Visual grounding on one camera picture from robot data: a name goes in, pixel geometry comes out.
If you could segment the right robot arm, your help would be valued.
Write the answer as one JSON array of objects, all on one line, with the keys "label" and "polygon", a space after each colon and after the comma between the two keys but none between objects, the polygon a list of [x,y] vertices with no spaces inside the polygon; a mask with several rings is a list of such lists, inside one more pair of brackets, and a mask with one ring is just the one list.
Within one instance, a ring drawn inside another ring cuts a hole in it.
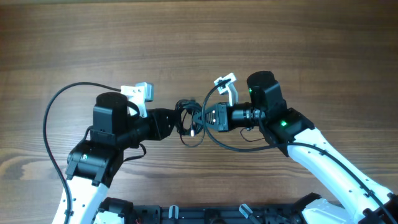
[{"label": "right robot arm", "polygon": [[270,71],[250,75],[249,103],[239,103],[233,73],[219,77],[213,91],[228,94],[227,103],[202,106],[194,115],[207,133],[258,127],[266,149],[283,155],[309,170],[340,202],[333,205],[310,193],[292,207],[292,223],[397,223],[397,194],[373,181],[340,154],[302,113],[287,106],[279,82]]}]

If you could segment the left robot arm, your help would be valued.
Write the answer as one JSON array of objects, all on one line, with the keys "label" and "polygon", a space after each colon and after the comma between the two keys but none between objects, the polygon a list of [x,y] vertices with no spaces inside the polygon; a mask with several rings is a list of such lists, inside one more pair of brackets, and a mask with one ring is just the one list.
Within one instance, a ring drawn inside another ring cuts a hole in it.
[{"label": "left robot arm", "polygon": [[143,118],[129,115],[135,104],[116,92],[97,96],[93,124],[67,157],[66,187],[54,223],[139,223],[134,205],[107,196],[114,176],[128,159],[126,149],[161,141],[176,123],[174,110],[154,109]]}]

